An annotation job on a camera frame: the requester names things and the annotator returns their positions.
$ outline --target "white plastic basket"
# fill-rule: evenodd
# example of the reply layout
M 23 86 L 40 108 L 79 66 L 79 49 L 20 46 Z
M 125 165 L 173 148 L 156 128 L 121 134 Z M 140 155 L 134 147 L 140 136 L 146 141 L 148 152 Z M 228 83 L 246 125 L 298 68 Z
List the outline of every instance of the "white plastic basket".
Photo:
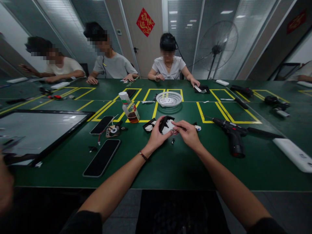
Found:
M 176 92 L 163 92 L 157 95 L 156 100 L 162 107 L 174 107 L 182 102 L 182 96 Z

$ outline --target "brown liquid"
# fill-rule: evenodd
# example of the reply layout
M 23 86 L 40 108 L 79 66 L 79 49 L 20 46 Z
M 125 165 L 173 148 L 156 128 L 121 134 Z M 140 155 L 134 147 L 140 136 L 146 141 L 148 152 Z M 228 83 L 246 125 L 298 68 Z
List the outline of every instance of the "brown liquid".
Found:
M 139 119 L 137 118 L 137 116 L 134 112 L 129 113 L 128 119 L 129 119 L 130 123 L 132 123 L 132 124 L 134 124 L 134 123 L 136 124 L 139 122 Z

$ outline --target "green workbench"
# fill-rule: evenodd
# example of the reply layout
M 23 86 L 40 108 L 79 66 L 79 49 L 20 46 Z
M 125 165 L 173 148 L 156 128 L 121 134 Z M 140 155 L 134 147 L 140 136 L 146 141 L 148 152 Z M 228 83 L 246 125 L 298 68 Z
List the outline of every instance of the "green workbench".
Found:
M 230 85 L 250 87 L 255 91 L 253 98 L 243 98 L 214 81 L 201 80 L 208 85 L 210 94 L 196 94 L 190 82 L 164 81 L 153 82 L 138 80 L 126 87 L 119 80 L 101 79 L 99 85 L 90 86 L 85 80 L 78 80 L 70 87 L 55 92 L 59 95 L 74 95 L 77 100 L 49 100 L 40 95 L 38 87 L 31 82 L 23 82 L 0 89 L 0 103 L 10 98 L 35 97 L 35 99 L 4 106 L 0 114 L 14 109 L 57 110 L 57 111 L 93 111 L 96 114 L 73 132 L 63 143 L 54 149 L 40 168 L 13 167 L 16 186 L 54 187 L 54 188 L 97 188 L 116 170 L 127 163 L 147 143 L 150 135 L 142 126 L 161 115 L 171 115 L 176 121 L 197 122 L 202 130 L 199 138 L 203 145 L 236 175 L 250 190 L 265 191 L 312 191 L 312 175 L 303 173 L 279 150 L 272 139 L 249 134 L 243 138 L 246 157 L 237 159 L 230 155 L 228 137 L 210 119 L 201 113 L 217 118 L 227 118 L 242 127 L 255 127 L 276 134 L 284 134 L 298 147 L 312 156 L 311 116 L 312 92 L 308 88 L 292 82 L 252 82 L 229 81 Z M 140 123 L 127 123 L 122 115 L 122 103 L 118 93 L 126 88 L 137 89 L 132 99 L 137 104 L 141 117 Z M 173 110 L 164 109 L 156 103 L 142 104 L 152 100 L 156 93 L 164 90 L 183 95 L 182 104 Z M 281 119 L 263 103 L 263 97 L 274 94 L 290 102 L 287 110 L 291 116 Z M 251 108 L 244 110 L 234 101 L 222 100 L 239 96 L 245 99 Z M 116 139 L 122 141 L 107 171 L 98 179 L 82 177 L 82 173 L 93 159 L 95 152 L 89 153 L 88 146 L 97 146 L 97 136 L 89 132 L 104 116 L 115 116 L 124 121 L 129 128 Z M 135 179 L 134 189 L 215 189 L 211 178 L 200 159 L 183 142 L 180 135 L 164 143 L 146 163 Z

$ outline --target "plastic bottle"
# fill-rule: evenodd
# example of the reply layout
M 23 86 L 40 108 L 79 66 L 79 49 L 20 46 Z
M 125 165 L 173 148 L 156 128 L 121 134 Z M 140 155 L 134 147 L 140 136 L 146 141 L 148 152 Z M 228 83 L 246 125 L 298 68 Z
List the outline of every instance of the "plastic bottle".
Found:
M 134 102 L 131 102 L 127 92 L 120 92 L 119 97 L 123 102 L 123 111 L 128 117 L 130 123 L 136 124 L 140 121 L 140 115 Z

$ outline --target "fan stand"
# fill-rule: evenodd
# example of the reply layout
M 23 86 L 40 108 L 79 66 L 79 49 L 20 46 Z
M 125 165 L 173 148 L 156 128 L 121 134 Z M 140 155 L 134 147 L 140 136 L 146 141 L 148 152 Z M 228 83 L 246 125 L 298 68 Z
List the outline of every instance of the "fan stand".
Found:
M 212 70 L 212 66 L 214 65 L 214 62 L 215 62 L 215 57 L 216 57 L 216 55 L 217 54 L 220 54 L 221 53 L 221 46 L 219 46 L 219 45 L 214 45 L 213 47 L 212 47 L 212 53 L 214 54 L 214 58 L 213 58 L 213 60 L 212 60 L 212 63 L 211 63 L 211 67 L 210 67 L 210 70 L 209 70 L 209 74 L 208 74 L 208 77 L 207 77 L 207 80 L 209 80 L 209 76 L 210 76 L 210 73 L 211 73 L 211 70 Z

